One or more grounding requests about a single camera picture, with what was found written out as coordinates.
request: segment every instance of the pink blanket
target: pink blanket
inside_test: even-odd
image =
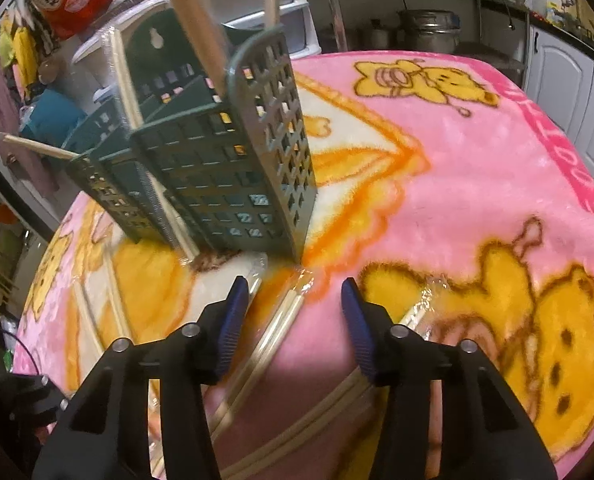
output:
[[[420,305],[427,314],[417,331],[429,338],[477,340],[562,478],[594,439],[594,181],[574,147],[517,86],[475,60],[362,52],[312,57],[294,69],[319,189],[302,261],[315,281],[216,439],[223,478],[367,477],[383,395],[353,372],[339,306],[348,276],[397,322]],[[181,269],[167,249],[131,244],[106,220],[86,197],[74,203],[20,330],[42,371],[69,391],[96,360],[91,341],[106,347],[118,333],[100,234],[140,342],[196,319],[225,295],[215,285],[227,289],[251,265],[241,254]],[[251,307],[251,340],[266,330],[276,296],[263,292],[281,272],[271,266]],[[83,329],[73,276],[96,336]],[[162,291],[168,306],[148,303]],[[15,370],[30,371],[23,351]],[[207,391],[209,418],[228,389],[225,382]],[[156,415],[152,432],[156,440]],[[433,435],[429,474],[440,445]]]

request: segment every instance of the cartoon bear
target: cartoon bear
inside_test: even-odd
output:
[[[432,290],[417,332],[445,344],[477,341],[557,460],[594,427],[594,278],[574,263],[536,292],[525,255],[541,241],[541,221],[530,218],[511,243],[481,246],[470,282],[447,278],[447,288],[432,288],[430,276],[404,263],[373,262],[359,285],[395,322]]]
[[[71,246],[71,241],[72,233],[66,236],[55,234],[37,267],[36,277],[30,285],[24,304],[24,312],[31,309],[36,320],[42,313],[46,296],[53,286],[53,280],[62,264],[62,257]]]
[[[492,107],[499,104],[497,94],[487,91],[468,73],[457,68],[421,67],[406,59],[394,63],[358,61],[355,68],[363,76],[355,84],[355,94],[360,97],[415,95],[443,105],[450,105],[449,97]],[[471,114],[465,108],[455,108],[465,117]]]
[[[579,264],[547,283],[534,329],[535,427],[554,458],[579,446],[594,426],[594,278]]]

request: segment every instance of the metal pole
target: metal pole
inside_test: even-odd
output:
[[[338,52],[348,52],[348,43],[346,41],[346,29],[344,28],[344,19],[341,15],[341,6],[339,0],[328,0],[330,14],[333,18],[333,32],[337,42]]]
[[[522,74],[522,89],[525,91],[526,76],[528,75],[528,61],[530,60],[530,11],[526,10],[526,37],[523,43],[523,74]]]

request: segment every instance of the cooking pot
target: cooking pot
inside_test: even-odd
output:
[[[402,10],[405,47],[420,52],[452,54],[459,44],[459,16],[449,10]]]

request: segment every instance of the blue container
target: blue container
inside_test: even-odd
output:
[[[59,148],[68,135],[86,118],[84,111],[68,97],[46,89],[32,106],[20,136]]]

